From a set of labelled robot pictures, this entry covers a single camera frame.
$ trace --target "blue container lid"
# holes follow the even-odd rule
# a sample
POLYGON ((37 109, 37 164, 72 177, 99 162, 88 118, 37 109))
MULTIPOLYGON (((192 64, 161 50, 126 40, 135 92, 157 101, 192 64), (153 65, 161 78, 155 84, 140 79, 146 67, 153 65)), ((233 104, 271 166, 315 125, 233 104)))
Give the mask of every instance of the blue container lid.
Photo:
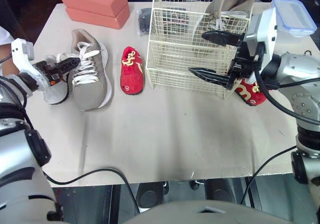
POLYGON ((306 7, 299 0, 272 0, 276 8, 278 25, 296 37, 313 34, 317 26, 306 7))

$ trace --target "gray sneaker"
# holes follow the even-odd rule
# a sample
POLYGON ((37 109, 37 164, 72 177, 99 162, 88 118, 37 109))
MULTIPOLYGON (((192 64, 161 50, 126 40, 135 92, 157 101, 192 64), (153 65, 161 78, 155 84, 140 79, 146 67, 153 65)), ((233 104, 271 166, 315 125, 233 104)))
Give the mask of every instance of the gray sneaker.
POLYGON ((108 52, 84 29, 72 31, 72 56, 81 62, 72 70, 73 98, 81 111, 101 108, 111 98, 112 87, 106 74, 108 52))

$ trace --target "plastic food container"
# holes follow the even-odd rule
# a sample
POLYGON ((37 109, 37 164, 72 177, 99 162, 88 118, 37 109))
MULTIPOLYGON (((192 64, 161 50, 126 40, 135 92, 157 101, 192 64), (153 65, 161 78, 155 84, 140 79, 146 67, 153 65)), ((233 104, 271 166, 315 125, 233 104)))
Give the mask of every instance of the plastic food container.
POLYGON ((277 42, 295 42, 313 34, 317 26, 299 0, 272 0, 276 8, 277 42))

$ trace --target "black cable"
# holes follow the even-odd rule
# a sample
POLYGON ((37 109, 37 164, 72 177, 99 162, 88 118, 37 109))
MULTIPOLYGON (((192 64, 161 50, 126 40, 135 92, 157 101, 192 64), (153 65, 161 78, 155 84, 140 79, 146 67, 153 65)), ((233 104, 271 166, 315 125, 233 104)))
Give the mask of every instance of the black cable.
MULTIPOLYGON (((9 85, 7 85, 4 81, 2 81, 1 79, 6 80, 8 82, 9 82, 9 80, 7 78, 3 77, 3 76, 0 76, 0 85, 2 85, 11 94, 11 96, 15 100, 16 105, 18 106, 18 108, 20 108, 22 110, 23 116, 24 116, 26 122, 29 124, 30 128, 33 130, 34 126, 32 125, 31 120, 30 120, 29 116, 27 115, 25 107, 22 106, 19 97, 16 95, 16 93, 13 91, 13 89, 9 85)), ((23 95, 23 99, 25 101, 24 104, 27 104, 27 102, 26 102, 27 101, 27 96, 24 95, 24 94, 22 94, 22 95, 23 95)))
POLYGON ((22 106, 19 97, 12 90, 12 88, 9 85, 7 85, 5 82, 3 82, 2 80, 0 80, 0 84, 11 94, 11 96, 13 97, 13 99, 15 101, 15 104, 22 106))
POLYGON ((5 57, 4 59, 0 60, 0 64, 3 63, 3 62, 6 62, 8 59, 11 59, 11 58, 12 58, 12 53, 10 52, 10 54, 7 57, 5 57))
POLYGON ((298 113, 295 113, 295 112, 292 112, 291 110, 283 107, 281 104, 279 104, 268 92, 267 88, 265 87, 265 84, 261 78, 261 75, 259 73, 259 69, 256 68, 254 69, 254 74, 255 74, 255 78, 258 82, 258 85, 259 85, 259 88, 262 90, 262 92, 264 93, 265 97, 267 98, 267 100, 270 101, 270 103, 272 103, 276 108, 278 108, 279 110, 281 110, 282 112, 294 117, 294 118, 297 118, 299 120, 302 120, 302 121, 305 121, 307 123, 311 123, 311 124, 315 124, 317 126, 320 125, 320 121, 318 120, 314 120, 314 119, 310 119, 310 118, 307 118, 305 116, 302 116, 298 113))
POLYGON ((140 213, 139 207, 138 207, 138 204, 137 204, 137 201, 136 201, 136 199, 135 199, 135 197, 134 197, 134 194, 133 194, 133 192, 132 192, 132 190, 131 190, 131 187, 130 187, 130 185, 129 185, 129 182, 128 182, 127 178, 125 177, 124 174, 122 174, 122 173, 121 173, 120 171, 118 171, 117 169, 114 169, 114 168, 101 168, 101 169, 96 169, 96 170, 93 170, 93 171, 91 171, 91 172, 85 173, 85 174, 83 174, 83 175, 81 175, 81 176, 79 176, 79 177, 77 177, 77 178, 75 178, 75 179, 72 179, 72 180, 70 180, 70 181, 67 181, 67 182, 58 182, 58 181, 54 180, 53 178, 51 178, 51 177, 50 177, 48 174, 46 174, 45 172, 43 172, 43 173, 44 173, 44 175, 46 176, 46 178, 47 178, 50 182, 52 182, 53 184, 56 184, 56 185, 67 185, 67 184, 70 184, 70 183, 74 183, 75 181, 78 181, 79 179, 82 179, 82 178, 84 178, 84 177, 86 177, 86 176, 88 176, 88 175, 90 175, 90 174, 97 173, 97 172, 112 172, 112 173, 115 173, 115 174, 119 175, 119 176, 121 177, 121 179, 123 180, 123 182, 125 183, 126 187, 128 188, 128 191, 129 191, 130 197, 131 197, 131 199, 132 199, 132 201, 133 201, 134 208, 135 208, 136 212, 137 212, 137 213, 140 213))
POLYGON ((245 189, 245 191, 244 191, 244 194, 243 194, 243 197, 242 197, 242 200, 241 200, 240 204, 244 204, 245 199, 246 199, 246 196, 247 196, 248 191, 249 191, 249 188, 250 188, 251 184, 254 182, 256 176, 258 175, 258 173, 259 173, 270 161, 272 161, 272 160, 275 159, 276 157, 278 157, 278 156, 280 156, 280 155, 282 155, 282 154, 284 154, 284 153, 286 153, 286 152, 289 152, 289 151, 291 151, 291 150, 293 150, 293 149, 295 149, 295 148, 296 148, 296 146, 293 146, 293 147, 290 147, 290 148, 288 148, 288 149, 285 149, 285 150, 283 150, 282 152, 279 152, 279 153, 275 154, 274 156, 270 157, 268 160, 266 160, 266 161, 261 165, 261 167, 254 173, 254 175, 252 176, 250 182, 249 182, 248 185, 246 186, 246 189, 245 189))
POLYGON ((298 86, 306 83, 319 82, 319 81, 320 81, 320 78, 311 78, 311 79, 306 79, 299 82, 282 84, 279 86, 279 88, 288 88, 288 87, 298 86))
POLYGON ((23 89, 20 85, 14 83, 14 82, 10 82, 10 80, 6 77, 0 76, 0 79, 7 81, 8 83, 12 84, 14 87, 17 88, 17 90, 19 90, 19 92, 22 94, 23 96, 23 107, 25 108, 27 106, 27 95, 23 92, 23 89))

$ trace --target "floor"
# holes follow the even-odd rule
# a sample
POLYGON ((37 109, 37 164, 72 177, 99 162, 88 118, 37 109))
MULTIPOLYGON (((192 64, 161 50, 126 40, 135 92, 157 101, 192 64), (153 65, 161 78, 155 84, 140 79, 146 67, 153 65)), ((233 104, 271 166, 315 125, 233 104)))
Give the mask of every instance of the floor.
MULTIPOLYGON (((244 178, 228 179, 235 200, 240 202, 245 188, 244 178)), ((316 224, 316 209, 306 185, 292 176, 258 176, 256 179, 258 210, 293 221, 295 224, 316 224)), ((138 184, 131 184, 136 196, 138 184)), ((135 216, 129 192, 124 185, 54 189, 63 206, 64 221, 70 224, 123 224, 135 216)), ((164 202, 205 200, 205 189, 200 185, 192 190, 189 182, 169 182, 169 193, 164 202)))

